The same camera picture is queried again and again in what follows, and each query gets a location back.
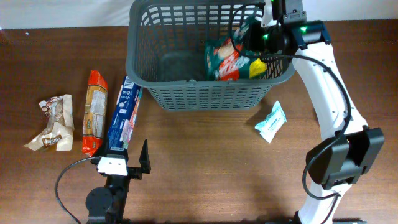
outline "wooden table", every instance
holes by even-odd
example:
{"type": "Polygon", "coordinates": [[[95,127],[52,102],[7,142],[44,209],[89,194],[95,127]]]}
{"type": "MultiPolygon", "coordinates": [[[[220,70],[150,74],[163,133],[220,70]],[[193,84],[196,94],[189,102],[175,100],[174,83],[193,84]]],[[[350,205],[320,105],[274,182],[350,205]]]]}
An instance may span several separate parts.
{"type": "MultiPolygon", "coordinates": [[[[369,174],[343,198],[335,218],[398,219],[398,21],[328,22],[349,93],[386,143],[369,174]]],[[[125,75],[126,27],[2,30],[0,40],[0,223],[73,223],[55,201],[55,179],[84,158],[81,129],[91,69],[109,84],[108,124],[125,75]],[[73,96],[75,142],[68,152],[22,147],[46,125],[40,100],[73,96]]],[[[312,103],[294,75],[250,110],[164,111],[144,91],[129,165],[145,138],[152,173],[132,181],[125,217],[164,222],[221,222],[291,217],[304,203],[305,155],[320,142],[312,103]],[[271,144],[254,125],[279,100],[287,123],[271,144]]],[[[65,205],[83,222],[87,193],[104,185],[89,162],[60,183],[65,205]]]]}

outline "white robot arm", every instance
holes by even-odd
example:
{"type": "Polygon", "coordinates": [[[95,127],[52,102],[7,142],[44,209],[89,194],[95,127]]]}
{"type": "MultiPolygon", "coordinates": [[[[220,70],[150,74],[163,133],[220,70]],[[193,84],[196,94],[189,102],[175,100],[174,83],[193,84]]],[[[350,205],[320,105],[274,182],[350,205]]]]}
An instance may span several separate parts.
{"type": "Polygon", "coordinates": [[[262,59],[292,59],[311,97],[323,140],[307,154],[303,185],[308,197],[293,223],[331,224],[342,196],[369,171],[384,144],[384,136],[379,128],[368,128],[349,97],[323,22],[307,22],[300,0],[264,0],[256,6],[264,12],[261,27],[266,30],[264,42],[268,51],[284,53],[266,54],[262,59]],[[307,171],[312,178],[310,189],[305,183],[307,171]]]}
{"type": "MultiPolygon", "coordinates": [[[[305,50],[298,49],[296,55],[303,55],[322,61],[325,65],[333,70],[333,73],[339,78],[344,85],[340,73],[336,66],[336,61],[333,55],[333,47],[331,44],[327,45],[324,42],[309,44],[305,50]]],[[[332,79],[330,74],[326,72],[319,65],[302,59],[293,59],[294,68],[302,77],[307,91],[310,95],[313,107],[317,113],[322,140],[332,138],[336,131],[342,129],[345,124],[347,116],[347,108],[344,102],[344,97],[341,90],[338,88],[336,82],[332,79]]],[[[351,101],[351,121],[348,125],[345,134],[357,133],[363,131],[364,126],[368,126],[365,119],[360,115],[354,103],[351,101]]],[[[341,196],[351,187],[351,184],[341,184],[332,187],[330,190],[324,190],[319,184],[311,183],[310,191],[319,196],[324,197],[334,192],[338,192],[341,196]]],[[[332,209],[334,198],[325,200],[317,200],[307,197],[304,206],[298,212],[298,216],[303,224],[319,224],[328,219],[325,224],[332,223],[333,214],[342,197],[338,197],[333,211],[332,209]]]]}

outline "green light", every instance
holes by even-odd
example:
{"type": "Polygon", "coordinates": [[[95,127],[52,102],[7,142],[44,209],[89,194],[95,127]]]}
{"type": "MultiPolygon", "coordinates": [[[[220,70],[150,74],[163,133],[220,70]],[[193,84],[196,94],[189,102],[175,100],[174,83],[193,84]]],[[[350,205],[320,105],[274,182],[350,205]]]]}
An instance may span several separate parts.
{"type": "Polygon", "coordinates": [[[301,32],[307,32],[307,28],[308,27],[301,27],[300,30],[301,30],[301,32]]]}

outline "white wall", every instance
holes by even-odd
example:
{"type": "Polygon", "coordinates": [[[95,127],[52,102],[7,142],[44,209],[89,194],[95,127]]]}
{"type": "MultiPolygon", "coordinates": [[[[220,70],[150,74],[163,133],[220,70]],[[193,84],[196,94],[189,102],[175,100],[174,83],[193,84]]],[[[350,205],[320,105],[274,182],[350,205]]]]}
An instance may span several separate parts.
{"type": "MultiPolygon", "coordinates": [[[[0,0],[0,27],[126,26],[133,1],[0,0]]],[[[308,20],[398,18],[398,0],[303,0],[303,4],[308,20]]]]}

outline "green snack bag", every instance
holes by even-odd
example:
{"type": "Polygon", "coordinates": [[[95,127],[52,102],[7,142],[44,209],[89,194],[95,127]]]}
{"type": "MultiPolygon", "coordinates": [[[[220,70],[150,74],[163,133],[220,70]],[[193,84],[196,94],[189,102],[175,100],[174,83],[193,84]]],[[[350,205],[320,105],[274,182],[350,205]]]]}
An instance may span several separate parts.
{"type": "MultiPolygon", "coordinates": [[[[250,24],[256,21],[254,17],[248,17],[244,24],[235,32],[234,42],[239,51],[244,48],[243,39],[249,30],[250,24]]],[[[254,55],[254,52],[251,51],[246,51],[246,53],[254,55]]],[[[207,41],[205,62],[206,79],[209,81],[262,78],[267,70],[267,64],[260,59],[240,56],[232,46],[229,38],[207,41]]]]}

